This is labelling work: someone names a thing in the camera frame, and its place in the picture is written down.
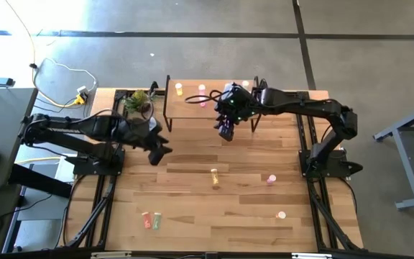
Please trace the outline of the silver metal bracket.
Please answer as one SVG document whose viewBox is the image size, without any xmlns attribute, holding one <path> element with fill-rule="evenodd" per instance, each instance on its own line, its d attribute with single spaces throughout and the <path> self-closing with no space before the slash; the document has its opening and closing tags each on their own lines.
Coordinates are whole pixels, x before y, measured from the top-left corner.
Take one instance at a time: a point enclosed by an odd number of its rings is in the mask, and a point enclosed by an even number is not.
<svg viewBox="0 0 414 259">
<path fill-rule="evenodd" d="M 122 251 L 107 251 L 107 252 L 97 252 L 91 253 L 91 259 L 120 259 L 120 258 L 130 258 L 132 256 L 129 252 Z"/>
<path fill-rule="evenodd" d="M 292 259 L 333 259 L 331 254 L 324 253 L 292 253 Z"/>
</svg>

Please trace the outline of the wooden shelf with black legs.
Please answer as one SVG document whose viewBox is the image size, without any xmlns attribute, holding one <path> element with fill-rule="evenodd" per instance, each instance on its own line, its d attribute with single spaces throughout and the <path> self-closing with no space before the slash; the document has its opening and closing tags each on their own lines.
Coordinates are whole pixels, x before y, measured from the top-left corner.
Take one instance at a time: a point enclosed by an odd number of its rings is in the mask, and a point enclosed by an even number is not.
<svg viewBox="0 0 414 259">
<path fill-rule="evenodd" d="M 207 101 L 206 105 L 201 107 L 200 104 L 185 103 L 185 99 L 190 96 L 200 95 L 198 93 L 198 86 L 201 84 L 206 86 L 205 95 L 209 97 L 209 93 L 212 90 L 217 90 L 222 93 L 227 83 L 234 82 L 241 85 L 242 81 L 249 82 L 249 86 L 245 88 L 248 91 L 251 91 L 259 83 L 257 76 L 253 79 L 176 79 L 167 75 L 164 112 L 167 126 L 170 130 L 172 129 L 173 119 L 215 119 L 218 114 L 214 111 L 214 101 Z M 176 83 L 183 85 L 182 96 L 176 94 Z"/>
</svg>

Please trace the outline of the green plant in black pot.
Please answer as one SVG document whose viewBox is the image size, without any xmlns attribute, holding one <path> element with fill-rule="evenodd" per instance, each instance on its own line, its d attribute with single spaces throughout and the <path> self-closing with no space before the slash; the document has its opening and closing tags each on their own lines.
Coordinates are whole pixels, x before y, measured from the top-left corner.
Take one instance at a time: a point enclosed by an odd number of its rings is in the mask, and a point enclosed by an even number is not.
<svg viewBox="0 0 414 259">
<path fill-rule="evenodd" d="M 146 113 L 152 110 L 154 97 L 155 92 L 136 90 L 130 97 L 125 98 L 123 105 L 129 113 Z"/>
</svg>

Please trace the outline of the grey desk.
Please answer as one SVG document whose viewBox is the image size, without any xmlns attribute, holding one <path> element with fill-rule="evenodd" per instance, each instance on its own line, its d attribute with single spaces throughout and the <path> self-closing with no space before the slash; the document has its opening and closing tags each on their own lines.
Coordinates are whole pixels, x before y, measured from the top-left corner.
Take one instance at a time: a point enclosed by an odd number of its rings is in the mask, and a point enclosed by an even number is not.
<svg viewBox="0 0 414 259">
<path fill-rule="evenodd" d="M 0 88 L 0 188 L 12 172 L 22 120 L 32 113 L 36 98 L 35 88 Z"/>
</svg>

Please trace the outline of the black floor beam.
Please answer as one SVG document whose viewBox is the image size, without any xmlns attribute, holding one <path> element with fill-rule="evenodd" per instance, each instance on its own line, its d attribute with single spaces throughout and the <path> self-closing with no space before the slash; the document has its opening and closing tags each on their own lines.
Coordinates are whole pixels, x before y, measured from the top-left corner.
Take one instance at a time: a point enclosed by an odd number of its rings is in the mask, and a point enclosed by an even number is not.
<svg viewBox="0 0 414 259">
<path fill-rule="evenodd" d="M 17 164 L 12 166 L 8 183 L 19 184 L 63 198 L 69 198 L 72 190 L 72 186 L 66 182 L 45 176 L 30 168 Z"/>
</svg>

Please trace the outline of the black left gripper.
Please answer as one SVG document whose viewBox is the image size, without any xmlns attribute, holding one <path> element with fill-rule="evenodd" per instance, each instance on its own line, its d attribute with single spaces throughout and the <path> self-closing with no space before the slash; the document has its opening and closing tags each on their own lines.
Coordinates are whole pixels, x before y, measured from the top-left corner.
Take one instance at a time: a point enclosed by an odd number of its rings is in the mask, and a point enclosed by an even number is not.
<svg viewBox="0 0 414 259">
<path fill-rule="evenodd" d="M 119 142 L 125 145 L 151 150 L 148 155 L 151 165 L 158 165 L 164 155 L 173 151 L 170 147 L 160 146 L 168 144 L 169 140 L 158 135 L 159 122 L 151 117 L 149 120 L 128 119 L 119 123 Z"/>
</svg>

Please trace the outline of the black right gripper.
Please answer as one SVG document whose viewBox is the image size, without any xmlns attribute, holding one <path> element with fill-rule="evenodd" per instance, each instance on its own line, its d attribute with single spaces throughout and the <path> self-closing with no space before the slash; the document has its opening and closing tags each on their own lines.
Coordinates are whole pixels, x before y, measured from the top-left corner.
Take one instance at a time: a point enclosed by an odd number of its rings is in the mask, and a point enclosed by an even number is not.
<svg viewBox="0 0 414 259">
<path fill-rule="evenodd" d="M 247 121 L 257 113 L 260 103 L 248 90 L 237 83 L 230 83 L 232 87 L 223 91 L 216 99 L 214 111 L 217 112 L 214 129 L 220 129 L 220 136 L 227 142 L 231 142 L 234 136 L 234 126 L 224 124 L 227 119 L 234 124 Z"/>
</svg>

